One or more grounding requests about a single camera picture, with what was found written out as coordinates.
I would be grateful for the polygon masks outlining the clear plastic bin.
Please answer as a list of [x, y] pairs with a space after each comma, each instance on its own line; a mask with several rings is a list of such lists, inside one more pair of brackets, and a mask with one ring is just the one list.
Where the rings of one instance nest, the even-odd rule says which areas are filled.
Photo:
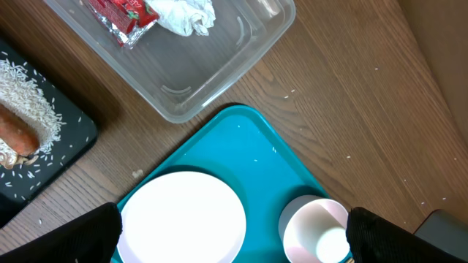
[[206, 37], [152, 26], [133, 48], [120, 47], [89, 1], [46, 0], [164, 119], [184, 123], [227, 90], [292, 25], [292, 0], [215, 1]]

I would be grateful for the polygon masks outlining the white tissue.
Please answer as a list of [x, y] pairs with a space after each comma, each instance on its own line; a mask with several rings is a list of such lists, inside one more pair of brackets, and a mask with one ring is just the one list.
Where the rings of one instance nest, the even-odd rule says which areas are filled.
[[208, 36], [216, 15], [212, 0], [146, 0], [159, 15], [157, 23], [183, 37]]

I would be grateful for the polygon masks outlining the large pink plate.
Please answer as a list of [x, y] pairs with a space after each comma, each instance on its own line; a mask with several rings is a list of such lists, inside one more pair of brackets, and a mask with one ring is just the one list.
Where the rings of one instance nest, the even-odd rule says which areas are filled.
[[226, 183], [201, 172], [174, 172], [139, 188], [121, 211], [123, 262], [233, 262], [246, 214]]

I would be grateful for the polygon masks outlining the white paper cup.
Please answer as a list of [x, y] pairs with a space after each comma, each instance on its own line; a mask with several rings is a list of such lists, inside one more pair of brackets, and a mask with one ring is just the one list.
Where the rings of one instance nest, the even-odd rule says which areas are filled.
[[333, 199], [320, 197], [297, 212], [293, 218], [298, 241], [319, 262], [343, 262], [350, 253], [347, 242], [348, 212]]

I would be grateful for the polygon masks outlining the red snack wrapper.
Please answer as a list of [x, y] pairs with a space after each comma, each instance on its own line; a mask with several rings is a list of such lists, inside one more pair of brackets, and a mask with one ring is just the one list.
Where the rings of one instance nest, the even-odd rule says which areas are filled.
[[145, 0], [88, 0], [87, 7], [118, 44], [129, 49], [159, 19], [159, 14]]

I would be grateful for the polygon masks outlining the teal plastic tray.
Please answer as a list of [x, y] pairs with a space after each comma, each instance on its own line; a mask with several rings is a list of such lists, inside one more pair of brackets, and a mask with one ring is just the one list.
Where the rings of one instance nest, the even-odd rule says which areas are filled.
[[255, 109], [221, 111], [170, 155], [119, 203], [149, 181], [174, 172], [201, 172], [226, 183], [246, 214], [246, 235], [233, 262], [289, 262], [279, 236], [279, 216], [293, 199], [331, 199], [286, 142]]

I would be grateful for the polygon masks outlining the orange carrot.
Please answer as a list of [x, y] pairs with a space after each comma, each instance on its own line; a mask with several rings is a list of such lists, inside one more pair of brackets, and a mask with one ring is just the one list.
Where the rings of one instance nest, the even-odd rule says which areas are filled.
[[20, 156], [29, 156], [40, 147], [36, 132], [4, 105], [1, 105], [1, 139]]

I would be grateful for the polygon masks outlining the rice and food scraps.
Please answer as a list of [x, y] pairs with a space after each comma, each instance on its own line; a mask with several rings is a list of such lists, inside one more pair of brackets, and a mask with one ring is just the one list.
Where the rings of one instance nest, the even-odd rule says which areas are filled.
[[14, 197], [44, 185], [73, 152], [65, 142], [66, 99], [46, 85], [45, 77], [27, 61], [1, 49], [1, 105], [27, 123], [40, 142], [36, 152], [20, 156], [1, 139], [1, 190]]

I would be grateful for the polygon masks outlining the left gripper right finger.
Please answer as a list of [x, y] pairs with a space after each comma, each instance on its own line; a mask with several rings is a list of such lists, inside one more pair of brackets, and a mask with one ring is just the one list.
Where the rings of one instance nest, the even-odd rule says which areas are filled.
[[464, 263], [363, 207], [349, 212], [346, 237], [357, 263]]

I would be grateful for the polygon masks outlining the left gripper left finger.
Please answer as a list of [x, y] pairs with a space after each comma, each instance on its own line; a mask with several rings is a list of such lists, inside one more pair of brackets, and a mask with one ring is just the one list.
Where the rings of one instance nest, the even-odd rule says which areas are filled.
[[121, 214], [108, 202], [2, 254], [1, 263], [109, 262], [121, 233]]

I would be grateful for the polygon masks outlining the grey dishwasher rack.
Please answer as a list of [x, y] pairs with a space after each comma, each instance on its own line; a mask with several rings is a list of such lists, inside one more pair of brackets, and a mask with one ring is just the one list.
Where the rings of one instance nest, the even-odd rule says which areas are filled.
[[415, 236], [464, 261], [467, 235], [467, 223], [441, 209], [433, 211], [415, 231]]

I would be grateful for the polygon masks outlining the black waste tray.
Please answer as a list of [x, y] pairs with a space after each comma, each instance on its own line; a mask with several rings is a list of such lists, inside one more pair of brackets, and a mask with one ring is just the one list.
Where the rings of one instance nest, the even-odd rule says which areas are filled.
[[[1, 49], [6, 47], [13, 53], [27, 61], [19, 52], [10, 46], [5, 40], [1, 41]], [[66, 99], [66, 109], [64, 110], [65, 121], [69, 128], [65, 134], [69, 137], [65, 140], [67, 147], [73, 149], [70, 158], [65, 165], [58, 169], [50, 180], [44, 185], [36, 188], [29, 194], [19, 194], [17, 197], [1, 190], [1, 225], [7, 225], [21, 210], [23, 210], [34, 198], [36, 198], [46, 187], [57, 179], [68, 167], [74, 164], [87, 150], [89, 150], [97, 141], [98, 131], [94, 121], [89, 118], [79, 107], [72, 103], [63, 93], [47, 80], [47, 87], [53, 86], [56, 93]]]

